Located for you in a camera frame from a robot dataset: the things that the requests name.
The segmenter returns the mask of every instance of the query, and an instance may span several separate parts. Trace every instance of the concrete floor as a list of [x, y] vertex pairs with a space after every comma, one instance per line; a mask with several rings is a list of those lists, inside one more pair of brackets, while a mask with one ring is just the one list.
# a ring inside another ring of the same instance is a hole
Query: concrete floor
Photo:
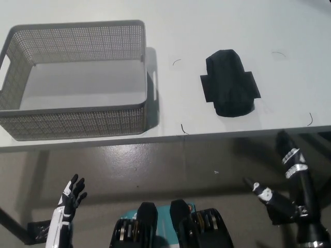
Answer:
[[[299, 137], [316, 184], [331, 175], [330, 161]], [[235, 247], [294, 247], [295, 227], [272, 226], [264, 206], [242, 183], [248, 176], [284, 189], [274, 137], [223, 139], [0, 154], [1, 207], [19, 223], [50, 219], [68, 180], [86, 179], [88, 197], [74, 220], [73, 245], [109, 247], [119, 216], [142, 201], [184, 198], [197, 209], [217, 208]], [[331, 207], [323, 210], [331, 228]], [[0, 226], [0, 247], [24, 247]]]

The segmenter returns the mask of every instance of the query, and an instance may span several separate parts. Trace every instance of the white table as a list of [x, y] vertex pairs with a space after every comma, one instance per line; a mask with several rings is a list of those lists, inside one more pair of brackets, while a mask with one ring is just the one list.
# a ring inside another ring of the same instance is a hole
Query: white table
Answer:
[[[3, 0], [0, 6], [1, 46], [18, 24], [144, 21], [147, 46], [156, 53], [149, 72], [155, 71], [159, 102], [158, 124], [141, 135], [17, 142], [0, 128], [0, 151], [331, 129], [328, 0]], [[200, 75], [205, 59], [221, 49], [238, 53], [260, 90], [262, 98], [246, 116], [219, 117], [205, 101]]]

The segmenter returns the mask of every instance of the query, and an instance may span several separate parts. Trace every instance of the black fabric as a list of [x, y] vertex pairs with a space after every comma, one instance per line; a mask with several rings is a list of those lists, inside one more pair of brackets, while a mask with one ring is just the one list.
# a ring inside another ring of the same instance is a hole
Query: black fabric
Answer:
[[208, 75], [201, 76], [207, 102], [224, 117], [246, 115], [260, 98], [253, 74], [244, 71], [242, 61], [233, 50], [220, 50], [206, 59]]

